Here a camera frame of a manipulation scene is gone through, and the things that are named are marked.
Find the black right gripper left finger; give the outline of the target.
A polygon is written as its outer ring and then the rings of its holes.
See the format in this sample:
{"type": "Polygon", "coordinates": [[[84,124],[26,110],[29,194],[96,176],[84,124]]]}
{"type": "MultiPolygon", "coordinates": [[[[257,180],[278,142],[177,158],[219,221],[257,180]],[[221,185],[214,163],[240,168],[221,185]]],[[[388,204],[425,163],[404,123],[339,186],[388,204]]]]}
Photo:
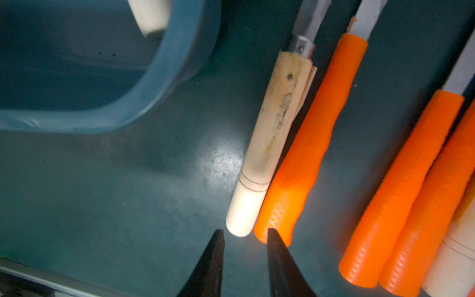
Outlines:
{"type": "Polygon", "coordinates": [[[215,230],[178,297],[220,297],[224,253],[224,231],[215,230]]]}

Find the orange handle sickle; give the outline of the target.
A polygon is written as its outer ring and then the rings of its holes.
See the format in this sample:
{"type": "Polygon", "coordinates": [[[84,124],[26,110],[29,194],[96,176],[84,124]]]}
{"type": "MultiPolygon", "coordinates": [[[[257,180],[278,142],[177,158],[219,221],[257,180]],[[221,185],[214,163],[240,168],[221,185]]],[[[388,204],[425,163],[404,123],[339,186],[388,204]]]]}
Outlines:
{"type": "Polygon", "coordinates": [[[475,106],[470,105],[434,162],[379,283],[400,297],[418,296],[475,170],[475,106]]]}
{"type": "Polygon", "coordinates": [[[256,238],[270,242],[277,230],[289,246],[294,227],[329,148],[332,132],[368,47],[369,37],[386,1],[363,0],[340,38],[315,98],[283,159],[263,202],[254,228],[256,238]]]}

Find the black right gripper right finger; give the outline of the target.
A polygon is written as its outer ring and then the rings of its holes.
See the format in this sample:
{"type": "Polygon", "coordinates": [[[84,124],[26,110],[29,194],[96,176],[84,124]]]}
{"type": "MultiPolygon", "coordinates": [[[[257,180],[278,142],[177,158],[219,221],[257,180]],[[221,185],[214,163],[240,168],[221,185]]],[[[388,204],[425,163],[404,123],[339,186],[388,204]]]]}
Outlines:
{"type": "Polygon", "coordinates": [[[271,297],[317,297],[274,228],[268,229],[267,259],[271,297]]]}

